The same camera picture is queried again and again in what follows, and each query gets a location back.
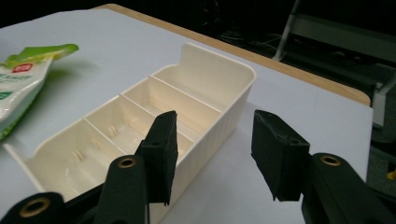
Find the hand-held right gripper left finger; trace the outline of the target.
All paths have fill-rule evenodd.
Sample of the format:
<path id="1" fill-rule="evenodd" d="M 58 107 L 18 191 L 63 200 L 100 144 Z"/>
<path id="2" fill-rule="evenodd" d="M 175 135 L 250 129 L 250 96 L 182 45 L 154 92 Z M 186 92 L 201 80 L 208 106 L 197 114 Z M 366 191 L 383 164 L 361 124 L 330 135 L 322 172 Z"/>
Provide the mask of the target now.
<path id="1" fill-rule="evenodd" d="M 178 157 L 176 111 L 164 112 L 155 118 L 135 154 L 145 163 L 149 202 L 167 206 L 171 201 Z"/>

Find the cream plastic divided organizer box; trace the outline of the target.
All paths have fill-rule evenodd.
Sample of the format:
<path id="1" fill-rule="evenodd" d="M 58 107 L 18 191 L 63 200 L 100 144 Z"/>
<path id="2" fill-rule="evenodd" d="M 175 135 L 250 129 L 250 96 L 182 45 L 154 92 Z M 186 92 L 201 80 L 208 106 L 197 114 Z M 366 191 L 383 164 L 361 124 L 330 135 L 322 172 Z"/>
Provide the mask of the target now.
<path id="1" fill-rule="evenodd" d="M 6 151 L 40 191 L 67 201 L 104 183 L 110 163 L 135 153 L 154 119 L 177 113 L 176 202 L 234 130 L 256 78 L 248 65 L 190 43 L 168 65 L 45 140 L 33 156 Z"/>

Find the white table cover sheet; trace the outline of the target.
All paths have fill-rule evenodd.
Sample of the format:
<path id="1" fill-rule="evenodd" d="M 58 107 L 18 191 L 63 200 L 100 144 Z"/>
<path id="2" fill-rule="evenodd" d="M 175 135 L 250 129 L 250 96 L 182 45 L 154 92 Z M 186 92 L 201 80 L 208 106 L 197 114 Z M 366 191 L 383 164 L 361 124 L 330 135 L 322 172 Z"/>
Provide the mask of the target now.
<path id="1" fill-rule="evenodd" d="M 0 61 L 29 46 L 78 51 L 55 63 L 7 142 L 24 154 L 156 70 L 191 42 L 250 65 L 257 74 L 243 117 L 222 148 L 173 203 L 163 224 L 303 224 L 298 203 L 277 203 L 250 156 L 252 114 L 278 114 L 311 145 L 366 175 L 369 98 L 347 86 L 117 5 L 62 12 L 0 29 Z"/>

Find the grey metal stand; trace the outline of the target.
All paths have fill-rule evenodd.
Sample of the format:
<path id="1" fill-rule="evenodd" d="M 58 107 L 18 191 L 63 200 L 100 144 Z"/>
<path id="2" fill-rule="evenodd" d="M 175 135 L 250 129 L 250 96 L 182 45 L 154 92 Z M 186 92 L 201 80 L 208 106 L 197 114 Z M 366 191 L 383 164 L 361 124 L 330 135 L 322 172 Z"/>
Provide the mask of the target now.
<path id="1" fill-rule="evenodd" d="M 396 63 L 396 36 L 306 15 L 299 11 L 302 2 L 303 0 L 294 0 L 274 60 L 283 59 L 288 37 L 299 35 L 386 63 Z"/>

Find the green and white snack pouch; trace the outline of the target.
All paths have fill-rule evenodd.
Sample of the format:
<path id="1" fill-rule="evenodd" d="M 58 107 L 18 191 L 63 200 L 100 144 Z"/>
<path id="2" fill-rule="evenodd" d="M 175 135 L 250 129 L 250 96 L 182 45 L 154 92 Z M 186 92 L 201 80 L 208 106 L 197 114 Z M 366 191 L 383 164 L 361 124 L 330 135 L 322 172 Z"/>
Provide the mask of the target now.
<path id="1" fill-rule="evenodd" d="M 0 141 L 12 132 L 31 106 L 52 63 L 76 51 L 76 44 L 27 47 L 0 63 Z"/>

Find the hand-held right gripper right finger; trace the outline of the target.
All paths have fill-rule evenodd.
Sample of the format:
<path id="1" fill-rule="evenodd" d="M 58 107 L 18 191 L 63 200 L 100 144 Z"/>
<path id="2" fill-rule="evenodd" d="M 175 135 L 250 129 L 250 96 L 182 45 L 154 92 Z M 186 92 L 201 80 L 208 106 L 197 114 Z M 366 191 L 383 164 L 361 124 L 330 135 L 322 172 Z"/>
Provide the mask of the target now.
<path id="1" fill-rule="evenodd" d="M 310 144 L 278 115 L 255 110 L 251 156 L 279 201 L 300 200 Z"/>

